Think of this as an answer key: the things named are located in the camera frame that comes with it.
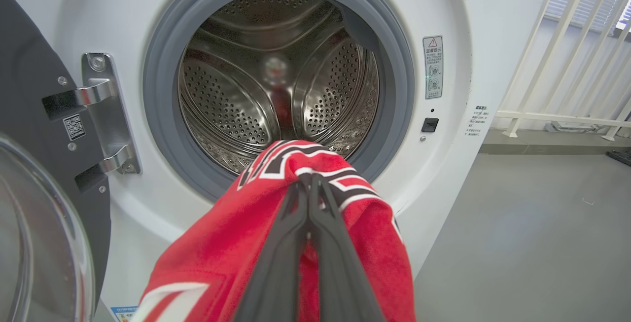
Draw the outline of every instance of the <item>stainless steel drum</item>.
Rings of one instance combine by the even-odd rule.
[[[191,39],[178,89],[198,145],[239,173],[281,139],[350,156],[374,120],[379,75],[328,1],[235,0]]]

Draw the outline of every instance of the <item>warning label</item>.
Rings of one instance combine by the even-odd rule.
[[[475,106],[475,110],[471,114],[467,128],[464,131],[465,136],[480,136],[482,130],[486,129],[486,122],[489,119],[489,111],[486,106]]]
[[[425,98],[442,97],[442,36],[424,37]]]

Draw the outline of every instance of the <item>blue sticker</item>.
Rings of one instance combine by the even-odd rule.
[[[122,308],[112,308],[118,322],[130,322],[138,306],[126,306]]]

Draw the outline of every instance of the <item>white wall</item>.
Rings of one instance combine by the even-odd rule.
[[[539,65],[539,61],[543,56],[543,52],[545,52],[546,47],[550,43],[550,39],[552,38],[552,34],[554,33],[555,28],[557,27],[557,22],[549,19],[543,19],[541,21],[541,25],[539,26],[539,30],[537,30],[537,34],[535,34],[534,41],[532,41],[532,46],[530,47],[529,53],[526,55],[525,63],[522,67],[521,72],[516,78],[515,84],[512,87],[512,90],[505,95],[505,101],[503,103],[503,107],[500,110],[516,110],[519,102],[523,98],[523,94],[526,92],[527,87],[530,84],[530,80],[534,75],[534,71]],[[565,35],[562,37],[559,46],[557,48],[557,52],[554,57],[551,57],[548,61],[548,65],[546,66],[543,75],[539,80],[538,87],[532,93],[532,98],[530,100],[530,104],[525,108],[525,111],[534,111],[534,112],[544,112],[543,105],[545,100],[552,95],[552,86],[555,80],[557,79],[557,75],[561,71],[569,53],[575,45],[579,34],[581,33],[581,29],[570,26],[566,31]],[[552,99],[548,110],[546,113],[561,113],[560,105],[561,101],[565,97],[568,92],[570,86],[573,82],[575,82],[575,78],[577,77],[579,70],[585,67],[584,63],[586,58],[590,55],[595,44],[597,42],[600,34],[595,32],[588,32],[585,37],[585,41],[583,41],[581,48],[579,48],[579,52],[576,55],[576,58],[573,64],[570,66],[565,79],[561,83],[559,87],[559,92],[556,97]],[[624,63],[625,57],[631,52],[631,43],[624,42],[621,48],[621,52],[618,55],[617,59],[613,61],[613,67],[611,71],[605,76],[606,82],[604,82],[604,86],[602,89],[599,89],[595,92],[595,95],[588,102],[587,108],[579,109],[579,105],[583,101],[586,93],[588,92],[591,84],[596,81],[596,77],[604,66],[604,63],[607,61],[608,55],[612,52],[616,39],[614,37],[607,37],[604,41],[604,45],[602,46],[601,51],[596,55],[594,64],[588,70],[588,73],[585,75],[585,78],[579,85],[577,92],[574,97],[570,100],[568,105],[568,111],[565,113],[561,113],[561,115],[575,115],[575,116],[586,116],[590,115],[590,117],[598,117],[598,118],[615,118],[622,110],[626,101],[631,97],[631,91],[627,91],[631,84],[631,67],[627,67],[624,71],[620,80],[617,84],[612,84],[613,78],[615,77],[615,73]],[[604,110],[599,113],[592,113],[597,106],[595,104],[599,104],[601,99],[604,97],[606,92],[608,91],[608,87],[613,86],[613,91],[611,95],[605,100],[605,106],[602,108]],[[616,106],[620,100],[622,104],[620,106]],[[511,120],[509,118],[501,118],[496,117],[491,123],[492,127],[496,128],[505,128],[508,126]],[[546,121],[543,120],[523,120],[520,125],[520,129],[543,129]]]

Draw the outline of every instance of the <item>washing machine door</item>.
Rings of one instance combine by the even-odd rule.
[[[0,321],[87,321],[110,198],[76,84],[14,0],[0,0]]]

